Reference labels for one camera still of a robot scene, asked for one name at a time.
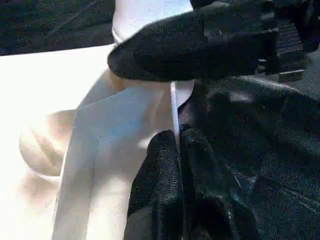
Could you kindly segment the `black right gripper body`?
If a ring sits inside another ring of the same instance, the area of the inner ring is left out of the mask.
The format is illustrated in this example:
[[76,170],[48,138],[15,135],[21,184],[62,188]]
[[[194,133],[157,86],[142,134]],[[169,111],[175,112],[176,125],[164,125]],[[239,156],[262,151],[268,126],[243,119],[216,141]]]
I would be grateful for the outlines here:
[[274,31],[265,41],[256,72],[276,75],[280,82],[302,77],[310,62],[309,53],[320,44],[320,2],[318,0],[263,0],[261,20]]

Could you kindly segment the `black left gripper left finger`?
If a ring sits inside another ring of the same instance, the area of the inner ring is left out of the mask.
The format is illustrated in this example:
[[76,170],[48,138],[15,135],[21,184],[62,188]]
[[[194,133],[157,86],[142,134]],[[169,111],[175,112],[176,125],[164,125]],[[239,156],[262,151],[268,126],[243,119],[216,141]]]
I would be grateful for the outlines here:
[[128,240],[180,240],[184,196],[180,155],[174,133],[165,130],[149,142],[132,183],[127,220]]

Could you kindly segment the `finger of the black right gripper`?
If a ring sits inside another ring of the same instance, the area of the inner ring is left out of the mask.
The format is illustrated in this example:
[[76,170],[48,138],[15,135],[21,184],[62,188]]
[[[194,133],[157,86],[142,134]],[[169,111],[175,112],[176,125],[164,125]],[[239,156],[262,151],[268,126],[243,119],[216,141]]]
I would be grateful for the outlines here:
[[272,1],[208,5],[146,25],[118,45],[107,63],[116,76],[131,80],[253,75],[272,53],[277,33]]

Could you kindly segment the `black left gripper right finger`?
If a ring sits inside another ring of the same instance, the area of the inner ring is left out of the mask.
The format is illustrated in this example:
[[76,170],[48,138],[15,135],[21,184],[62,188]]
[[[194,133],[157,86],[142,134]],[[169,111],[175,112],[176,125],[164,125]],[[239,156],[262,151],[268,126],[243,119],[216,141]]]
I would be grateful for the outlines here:
[[237,199],[240,185],[196,128],[180,133],[189,240],[258,240],[251,211]]

